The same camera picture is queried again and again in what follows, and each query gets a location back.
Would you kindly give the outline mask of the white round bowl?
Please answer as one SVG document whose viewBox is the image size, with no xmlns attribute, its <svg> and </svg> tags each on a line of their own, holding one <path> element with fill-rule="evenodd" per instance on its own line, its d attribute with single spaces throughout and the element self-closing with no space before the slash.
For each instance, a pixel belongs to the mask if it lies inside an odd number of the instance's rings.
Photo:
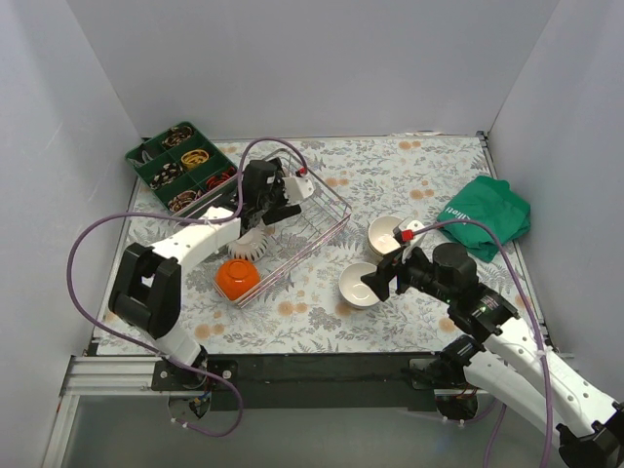
<svg viewBox="0 0 624 468">
<path fill-rule="evenodd" d="M 351 306 L 366 309 L 375 306 L 379 299 L 374 292 L 362 282 L 361 277 L 373 273 L 374 264 L 358 262 L 347 266 L 340 274 L 338 287 L 342 298 Z"/>
</svg>

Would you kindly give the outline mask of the beige floral bowl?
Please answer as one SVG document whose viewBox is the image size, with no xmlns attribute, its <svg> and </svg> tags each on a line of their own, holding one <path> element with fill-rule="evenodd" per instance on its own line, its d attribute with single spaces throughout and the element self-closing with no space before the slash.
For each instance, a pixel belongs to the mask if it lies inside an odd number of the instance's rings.
<svg viewBox="0 0 624 468">
<path fill-rule="evenodd" d="M 402 222 L 400 217 L 383 215 L 374 219 L 368 229 L 369 246 L 383 254 L 388 254 L 400 247 L 393 238 L 393 229 Z"/>
</svg>

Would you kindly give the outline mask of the pale green rimmed bowl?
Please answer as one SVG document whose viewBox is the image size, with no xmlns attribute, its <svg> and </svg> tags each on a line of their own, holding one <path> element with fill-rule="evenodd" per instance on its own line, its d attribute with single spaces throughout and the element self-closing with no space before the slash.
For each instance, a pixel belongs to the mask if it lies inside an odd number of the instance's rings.
<svg viewBox="0 0 624 468">
<path fill-rule="evenodd" d="M 377 259 L 377 260 L 381 260 L 384 257 L 384 253 L 379 252 L 378 250 L 376 250 L 374 247 L 369 246 L 369 250 L 371 252 L 371 254 Z"/>
</svg>

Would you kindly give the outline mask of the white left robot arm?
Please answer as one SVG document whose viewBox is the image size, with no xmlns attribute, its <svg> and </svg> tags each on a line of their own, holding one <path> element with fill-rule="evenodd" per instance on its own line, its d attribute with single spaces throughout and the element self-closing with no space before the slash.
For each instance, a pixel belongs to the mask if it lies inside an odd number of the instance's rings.
<svg viewBox="0 0 624 468">
<path fill-rule="evenodd" d="M 206 351 L 178 323 L 183 274 L 261 223 L 300 214 L 300 203 L 313 192 L 305 167 L 287 175 L 278 158 L 249 162 L 237 186 L 222 189 L 187 226 L 149 246 L 133 243 L 124 250 L 109 311 L 139 330 L 157 353 L 177 361 L 174 378 L 183 388 L 200 388 L 208 368 L 198 359 Z"/>
</svg>

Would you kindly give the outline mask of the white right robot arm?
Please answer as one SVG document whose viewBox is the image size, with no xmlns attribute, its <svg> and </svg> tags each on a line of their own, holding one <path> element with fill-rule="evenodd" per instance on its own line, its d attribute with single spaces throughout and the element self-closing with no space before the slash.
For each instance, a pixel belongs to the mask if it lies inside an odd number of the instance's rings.
<svg viewBox="0 0 624 468">
<path fill-rule="evenodd" d="M 486 390 L 555 436 L 569 467 L 622 466 L 622 404 L 539 342 L 517 309 L 479 280 L 477 264 L 462 246 L 441 244 L 431 257 L 419 247 L 401 247 L 362 281 L 382 301 L 395 282 L 397 293 L 414 288 L 447 305 L 463 334 L 432 367 L 448 385 Z"/>
</svg>

